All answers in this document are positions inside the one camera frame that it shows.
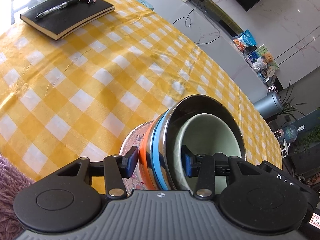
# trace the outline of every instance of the crosshair logo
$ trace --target crosshair logo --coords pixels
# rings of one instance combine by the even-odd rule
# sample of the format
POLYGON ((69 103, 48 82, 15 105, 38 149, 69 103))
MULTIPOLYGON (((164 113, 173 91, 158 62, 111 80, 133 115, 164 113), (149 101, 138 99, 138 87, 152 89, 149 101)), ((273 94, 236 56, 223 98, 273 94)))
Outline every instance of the crosshair logo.
POLYGON ((157 194, 157 196, 158 196, 159 198, 163 198, 163 197, 165 197, 165 194, 162 193, 162 192, 160 192, 160 193, 157 194))

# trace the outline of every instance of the yellow checkered tablecloth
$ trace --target yellow checkered tablecloth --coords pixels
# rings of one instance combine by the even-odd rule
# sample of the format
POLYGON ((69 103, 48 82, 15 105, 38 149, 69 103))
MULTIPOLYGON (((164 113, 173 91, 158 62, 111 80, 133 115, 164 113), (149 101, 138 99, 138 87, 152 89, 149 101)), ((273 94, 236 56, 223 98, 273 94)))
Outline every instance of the yellow checkered tablecloth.
POLYGON ((114 12, 61 41, 24 22, 0 37, 4 156, 35 180, 79 156, 100 161, 137 125, 200 93, 232 113, 249 162, 282 167, 268 125, 222 68, 137 1, 106 1, 114 12))

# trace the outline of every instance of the pen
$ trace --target pen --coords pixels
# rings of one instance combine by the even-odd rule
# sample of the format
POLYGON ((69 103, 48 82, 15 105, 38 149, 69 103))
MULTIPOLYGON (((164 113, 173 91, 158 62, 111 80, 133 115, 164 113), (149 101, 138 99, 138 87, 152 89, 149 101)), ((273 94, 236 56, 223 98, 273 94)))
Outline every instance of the pen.
POLYGON ((78 3, 79 1, 80 1, 80 0, 70 0, 70 1, 64 2, 64 3, 62 3, 62 4, 59 4, 59 5, 57 5, 57 6, 54 6, 54 7, 50 8, 50 9, 48 9, 48 10, 45 10, 45 11, 39 13, 39 14, 36 16, 36 19, 41 19, 42 17, 44 17, 44 16, 46 16, 46 15, 48 15, 48 14, 54 12, 54 11, 60 10, 60 9, 62 9, 62 8, 65 8, 65 7, 69 6, 69 5, 72 5, 72 4, 76 4, 76 3, 78 3))

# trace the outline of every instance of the gray cylindrical trash can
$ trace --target gray cylindrical trash can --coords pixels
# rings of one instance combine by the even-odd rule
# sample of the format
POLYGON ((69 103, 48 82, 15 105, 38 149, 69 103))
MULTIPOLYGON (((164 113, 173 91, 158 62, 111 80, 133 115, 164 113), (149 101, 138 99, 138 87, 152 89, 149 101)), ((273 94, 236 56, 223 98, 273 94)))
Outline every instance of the gray cylindrical trash can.
POLYGON ((283 110, 281 100, 275 92, 267 94, 264 98, 255 102, 253 105, 261 114, 263 119, 267 119, 283 110))

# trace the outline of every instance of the orange bowl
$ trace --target orange bowl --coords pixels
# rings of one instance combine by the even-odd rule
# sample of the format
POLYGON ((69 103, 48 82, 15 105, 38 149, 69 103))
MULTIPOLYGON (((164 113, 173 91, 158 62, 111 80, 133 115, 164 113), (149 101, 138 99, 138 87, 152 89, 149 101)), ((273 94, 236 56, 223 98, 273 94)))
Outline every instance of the orange bowl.
POLYGON ((144 135, 144 138, 140 143, 139 170, 140 170, 142 181, 146 189, 156 190, 149 175, 148 165, 147 165, 147 155, 146 155, 147 141, 148 141, 148 136, 149 136, 151 127, 152 125, 150 125, 149 129, 147 130, 146 134, 144 135))

